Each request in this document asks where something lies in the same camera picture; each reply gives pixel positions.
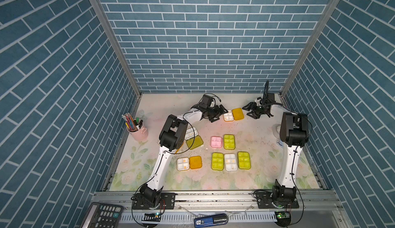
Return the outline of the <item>pink pillbox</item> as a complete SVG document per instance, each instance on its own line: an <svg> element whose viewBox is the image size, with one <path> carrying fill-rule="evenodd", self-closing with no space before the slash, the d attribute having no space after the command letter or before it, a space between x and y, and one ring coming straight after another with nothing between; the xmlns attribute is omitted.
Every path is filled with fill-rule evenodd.
<svg viewBox="0 0 395 228"><path fill-rule="evenodd" d="M210 140L210 146L212 148L222 148L223 139L220 136L212 136Z"/></svg>

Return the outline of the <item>clear pillbox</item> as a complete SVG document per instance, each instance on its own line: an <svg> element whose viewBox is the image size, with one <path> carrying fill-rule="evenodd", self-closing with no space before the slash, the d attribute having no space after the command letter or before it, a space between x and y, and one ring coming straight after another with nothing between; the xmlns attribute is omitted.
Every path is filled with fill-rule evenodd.
<svg viewBox="0 0 395 228"><path fill-rule="evenodd" d="M227 153L224 155L225 170L228 172L237 171L238 164L236 155L234 153Z"/></svg>

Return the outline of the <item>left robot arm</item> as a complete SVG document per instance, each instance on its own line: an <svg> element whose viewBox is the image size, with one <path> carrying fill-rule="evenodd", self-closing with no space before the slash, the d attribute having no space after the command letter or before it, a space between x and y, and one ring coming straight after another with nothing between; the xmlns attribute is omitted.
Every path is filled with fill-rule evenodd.
<svg viewBox="0 0 395 228"><path fill-rule="evenodd" d="M182 115L168 116L159 134L159 153L153 171L148 181L138 188L145 203L150 207L158 206L169 164L184 143L187 129L191 128L193 123L203 119L208 119L212 123L216 122L221 115L226 113L228 110L221 104L208 106L205 109L195 105Z"/></svg>

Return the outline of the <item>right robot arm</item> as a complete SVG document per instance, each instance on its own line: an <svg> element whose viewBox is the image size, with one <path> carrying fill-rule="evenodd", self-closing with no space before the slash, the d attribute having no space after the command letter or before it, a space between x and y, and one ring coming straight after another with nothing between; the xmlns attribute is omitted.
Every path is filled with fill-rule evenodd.
<svg viewBox="0 0 395 228"><path fill-rule="evenodd" d="M310 122L306 114L297 113L276 102L271 93L264 94L242 109L248 111L247 116L259 119L263 114L273 117L273 108L283 111L279 131L279 142L283 145L281 173L271 191L258 190L253 195L260 208L298 208L296 172L302 149L310 137Z"/></svg>

